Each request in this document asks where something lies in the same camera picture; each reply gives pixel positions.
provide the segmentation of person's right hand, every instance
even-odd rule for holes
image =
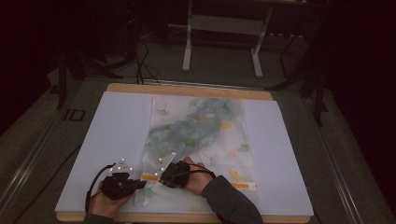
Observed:
[[[184,160],[187,164],[195,164],[195,162],[190,158],[186,157]],[[197,165],[205,167],[201,162],[198,162]],[[190,165],[191,170],[204,170],[203,168]],[[202,190],[206,187],[206,185],[212,181],[213,177],[208,173],[191,173],[189,182],[187,183],[184,189],[191,191],[194,194],[201,195]]]

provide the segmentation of wooden edge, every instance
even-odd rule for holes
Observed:
[[[57,212],[56,217],[64,222],[81,222],[84,212]],[[262,216],[264,223],[307,223],[310,216]],[[172,222],[172,223],[220,223],[216,215],[208,214],[131,214],[119,213],[116,222]]]
[[[219,97],[268,101],[273,100],[271,93],[269,93],[268,91],[241,91],[206,87],[153,86],[112,83],[107,86],[106,90],[114,92],[135,92],[161,95],[188,95],[199,97]]]

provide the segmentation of translucent sheet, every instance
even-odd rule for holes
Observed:
[[[176,156],[172,162],[187,156],[202,162],[216,175],[224,175],[254,202],[256,185],[243,104],[243,100],[154,95],[141,176],[148,183],[136,192],[135,205],[210,213],[202,197],[157,182],[159,158],[173,152]]]

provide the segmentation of black sleeve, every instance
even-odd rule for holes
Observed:
[[[256,205],[220,175],[206,185],[202,196],[222,223],[262,224]]]
[[[94,214],[87,214],[83,224],[113,224],[114,220],[109,217],[102,217]]]

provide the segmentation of hand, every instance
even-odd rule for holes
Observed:
[[[126,202],[128,202],[132,196],[133,195],[118,200],[111,200],[107,198],[107,196],[105,196],[101,190],[98,190],[95,196],[93,196],[90,200],[90,208],[88,209],[88,213],[114,219],[120,208]]]
[[[186,157],[184,160],[187,164],[195,164],[190,157]],[[201,162],[198,162],[197,165],[205,167]],[[196,165],[190,165],[191,170],[204,170],[203,168],[196,166]],[[190,179],[189,182],[187,183],[186,187],[184,187],[186,190],[191,191],[194,194],[201,195],[202,190],[206,187],[206,185],[212,181],[213,177],[208,174],[208,173],[192,173],[190,174]]]

